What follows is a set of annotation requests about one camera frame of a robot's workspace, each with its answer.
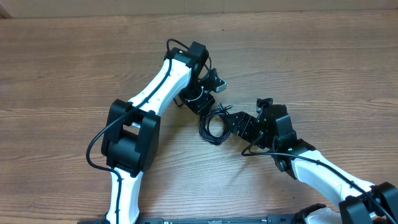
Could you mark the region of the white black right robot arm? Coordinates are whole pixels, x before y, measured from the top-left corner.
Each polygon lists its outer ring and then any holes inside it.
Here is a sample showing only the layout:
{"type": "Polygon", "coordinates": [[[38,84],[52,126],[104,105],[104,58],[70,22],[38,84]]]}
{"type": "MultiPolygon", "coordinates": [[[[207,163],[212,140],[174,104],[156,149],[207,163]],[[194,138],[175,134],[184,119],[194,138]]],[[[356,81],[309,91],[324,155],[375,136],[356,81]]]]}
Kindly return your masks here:
{"type": "Polygon", "coordinates": [[[324,204],[304,208],[294,223],[397,223],[397,188],[359,179],[327,160],[313,145],[297,137],[284,105],[257,104],[258,116],[228,114],[226,127],[249,142],[242,155],[271,156],[281,172],[288,173],[321,193],[338,207],[324,204]]]}

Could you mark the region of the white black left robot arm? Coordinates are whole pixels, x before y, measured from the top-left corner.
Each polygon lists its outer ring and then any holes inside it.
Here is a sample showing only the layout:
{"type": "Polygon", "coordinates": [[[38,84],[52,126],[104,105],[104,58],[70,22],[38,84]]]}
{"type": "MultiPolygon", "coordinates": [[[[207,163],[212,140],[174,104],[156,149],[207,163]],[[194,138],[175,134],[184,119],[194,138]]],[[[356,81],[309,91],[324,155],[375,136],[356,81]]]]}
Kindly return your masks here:
{"type": "Polygon", "coordinates": [[[160,72],[129,101],[115,100],[109,108],[101,153],[111,173],[110,208],[102,223],[135,223],[143,173],[159,146],[160,120],[178,96],[195,114],[209,111],[215,100],[199,74],[210,61],[205,45],[192,42],[168,49],[160,72]]]}

